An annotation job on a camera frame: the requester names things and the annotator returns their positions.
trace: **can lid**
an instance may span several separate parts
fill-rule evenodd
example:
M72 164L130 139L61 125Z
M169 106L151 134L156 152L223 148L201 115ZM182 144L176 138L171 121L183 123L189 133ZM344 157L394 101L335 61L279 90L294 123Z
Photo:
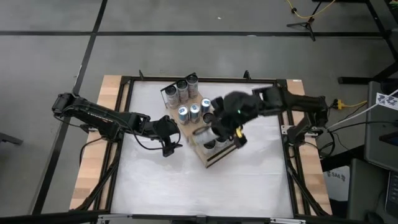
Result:
M180 106L178 108L179 115L186 115L188 113L188 108L186 106Z
M213 149L216 146L216 141L212 140L206 144L203 145L207 149Z
M185 80L179 80L177 81L177 88L185 88L187 87L188 83Z
M197 105L196 103L192 104L192 105L191 105L191 108L190 108L190 111L191 111L192 113L197 113L197 112L199 112L199 111L200 111L199 105Z
M211 120L214 118L215 116L212 113L205 113L205 115L203 115L203 121L208 124L211 122Z
M195 82L198 81L198 76L197 76L195 73L193 73L193 74L191 74L191 75L189 75L189 76L187 77L187 81L188 81L189 83L195 83Z
M168 86L165 90L167 95L174 95L177 89L174 86Z
M208 107L210 106L210 100L208 98L203 98L200 102L202 106Z

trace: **can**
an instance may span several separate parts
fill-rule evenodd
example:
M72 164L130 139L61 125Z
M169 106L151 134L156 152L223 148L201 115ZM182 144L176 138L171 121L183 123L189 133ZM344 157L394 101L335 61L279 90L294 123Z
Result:
M220 137L220 138L216 139L215 148L216 148L216 150L224 149L226 144L227 144L227 140L225 138Z
M197 123L200 120L200 107L196 103L192 104L189 109L189 117L191 122Z
M199 79L196 73L187 76L189 98L196 98L198 96Z
M202 145L206 142L210 142L212 140L215 140L219 138L220 136L215 134L213 129L211 127L208 127L199 133L192 133L190 137L188 137L188 143L191 146L198 146Z
M210 142L208 142L208 143L203 145L203 147L204 147L204 151L203 152L206 155L212 155L212 154L214 154L216 152L215 151L215 146L216 146L216 141L212 140L212 141L210 141Z
M187 106L182 105L178 108L178 120L182 125L186 125L189 123L189 113Z
M215 118L215 116L212 113L205 113L203 115L203 123L205 125L210 124L211 121Z
M177 89L174 86L168 86L165 89L166 92L166 99L169 103L170 108L175 109L177 108L179 102Z
M201 113L202 114L209 113L210 112L210 105L211 105L211 102L210 102L210 100L208 98L201 99L201 102L200 102L200 111L201 111Z
M177 93L180 103L186 103L188 101L188 84L185 80L177 81Z

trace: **silver can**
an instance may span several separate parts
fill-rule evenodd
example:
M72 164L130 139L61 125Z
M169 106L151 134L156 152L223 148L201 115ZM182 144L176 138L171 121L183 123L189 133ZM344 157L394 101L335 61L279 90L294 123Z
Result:
M179 102L177 89L174 86L168 86L165 89L166 92L166 99L169 103L170 108L175 109L177 108Z
M201 111L202 114L209 113L210 112L210 106L211 106L211 103L210 103L210 100L208 98L201 99L200 111Z
M189 112L187 106L182 105L178 108L178 120L182 125L189 123Z
M206 154L206 155L212 155L212 154L214 154L216 151L215 151L215 146L216 146L216 141L215 140L212 140L212 141L210 141L210 142L208 142L208 143L206 143L206 144L204 144L203 145L203 147L204 147L204 153Z
M177 93L180 99L180 103L186 103L188 101L188 84L185 80L177 81Z
M200 107L196 103L192 104L189 109L189 117L191 122L197 123L200 120Z
M228 142L227 139L224 138L216 139L216 146L215 146L216 150L224 149L225 146L227 145L227 142Z
M189 98L196 98L198 96L199 79L196 73L192 73L187 77Z
M214 114L212 113L205 113L203 115L203 124L207 125L210 124L211 121L215 118Z

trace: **wooden bottle carrier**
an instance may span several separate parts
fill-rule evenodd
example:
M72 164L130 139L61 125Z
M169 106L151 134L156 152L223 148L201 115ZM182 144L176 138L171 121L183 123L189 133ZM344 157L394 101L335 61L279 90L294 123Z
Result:
M164 99L163 91L165 91L168 87L169 86L167 86L167 87L165 87L165 88L160 90L160 93L162 94L162 98L163 99ZM200 128L200 127L203 127L206 124L203 122L203 114L201 114L199 122L193 123L193 122L189 121L188 124L182 125L179 122L179 118L178 118L178 108L180 106L182 106L182 105L185 105L185 106L187 106L187 108L189 110L190 106L192 104L194 104L194 103L200 105L202 99L203 99L202 95L198 92L197 97L189 98L186 103L179 103L178 106L175 109L172 109L170 107L169 103L164 100L166 108L170 111L171 117L177 123L181 134L184 135L186 138L191 136L192 132L194 132L194 130L196 130L196 129ZM236 146L232 142L230 142L228 140L227 140L227 143L225 144L225 147L223 147L221 149L215 149L211 153L209 153L209 151L208 151L209 149L206 149L203 145L202 146L190 146L190 147L193 147L194 151L196 152L196 154L198 155L198 157L200 158L200 160L202 161L203 165L205 165L206 168L208 168L209 166L213 165L215 162L219 161L224 156L228 155L230 152L232 152L233 150L236 149Z

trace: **yellow cable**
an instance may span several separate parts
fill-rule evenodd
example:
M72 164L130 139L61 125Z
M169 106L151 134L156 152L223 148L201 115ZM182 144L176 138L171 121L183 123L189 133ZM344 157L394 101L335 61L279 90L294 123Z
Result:
M293 5L290 2L290 0L286 0L288 2L288 4L290 5L290 9L293 9ZM318 15L319 13L323 12L325 9L327 9L330 5L332 5L336 0L333 0L331 3L329 3L327 6L325 6L323 9L321 9L319 12L315 13L314 15L311 16L300 16L296 11L294 12L296 14L297 17L302 18L302 19L308 19L311 17L315 17L316 15Z
M360 105L362 105L362 104L364 104L364 103L367 103L368 101L362 101L362 102L360 102L360 103L357 103L357 104L355 104L355 105L344 105L343 104L343 107L356 107L356 106L360 106Z

